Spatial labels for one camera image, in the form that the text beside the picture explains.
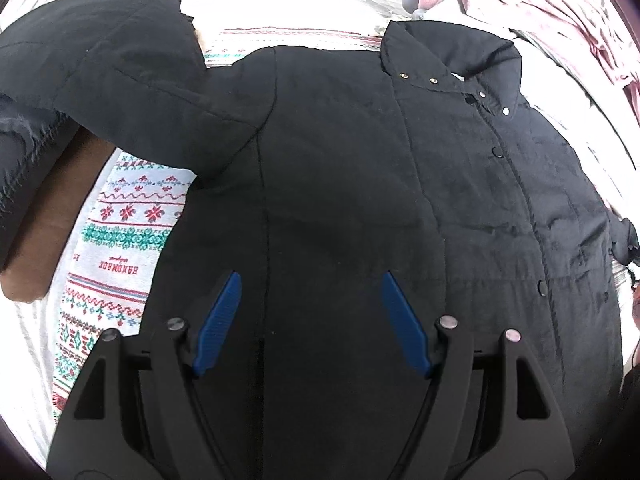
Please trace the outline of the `black quilted coat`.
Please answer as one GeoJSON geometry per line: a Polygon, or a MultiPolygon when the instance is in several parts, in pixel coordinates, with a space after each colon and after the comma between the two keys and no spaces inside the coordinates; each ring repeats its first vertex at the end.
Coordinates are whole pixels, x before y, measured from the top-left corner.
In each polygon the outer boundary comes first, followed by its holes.
{"type": "Polygon", "coordinates": [[[623,383],[638,254],[521,94],[512,42],[207,67],[178,0],[58,0],[1,36],[1,243],[74,134],[194,174],[141,326],[96,336],[57,479],[568,479],[623,383]]]}

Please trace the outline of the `patterned nordic blanket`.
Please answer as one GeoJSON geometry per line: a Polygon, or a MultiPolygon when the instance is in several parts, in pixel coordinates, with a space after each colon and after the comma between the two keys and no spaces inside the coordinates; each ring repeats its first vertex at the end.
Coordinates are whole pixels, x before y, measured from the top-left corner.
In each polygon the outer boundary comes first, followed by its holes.
{"type": "Polygon", "coordinates": [[[181,314],[225,268],[241,274],[243,299],[222,369],[257,402],[271,298],[299,301],[313,276],[354,287],[393,221],[373,162],[373,88],[387,77],[374,52],[300,47],[210,69],[179,53],[142,66],[153,75],[99,85],[122,154],[70,258],[53,405],[99,330],[133,335],[181,314]]]}

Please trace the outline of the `pink velvet blanket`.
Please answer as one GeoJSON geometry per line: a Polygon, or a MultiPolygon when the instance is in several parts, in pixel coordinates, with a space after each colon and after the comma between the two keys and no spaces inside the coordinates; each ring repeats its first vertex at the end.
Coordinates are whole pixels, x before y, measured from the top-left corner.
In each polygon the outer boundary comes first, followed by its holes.
{"type": "MultiPolygon", "coordinates": [[[[418,0],[420,10],[440,0],[418,0]]],[[[470,18],[520,32],[586,86],[594,75],[639,115],[639,48],[613,0],[460,0],[470,18]]]]}

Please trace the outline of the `folded dark navy jacket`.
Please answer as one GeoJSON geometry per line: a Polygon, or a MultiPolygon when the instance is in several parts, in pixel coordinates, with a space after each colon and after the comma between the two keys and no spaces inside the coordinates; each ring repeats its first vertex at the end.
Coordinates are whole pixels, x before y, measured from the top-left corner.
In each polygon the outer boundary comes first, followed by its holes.
{"type": "Polygon", "coordinates": [[[35,194],[79,131],[56,110],[40,110],[2,96],[0,101],[0,250],[11,245],[35,194]]]}

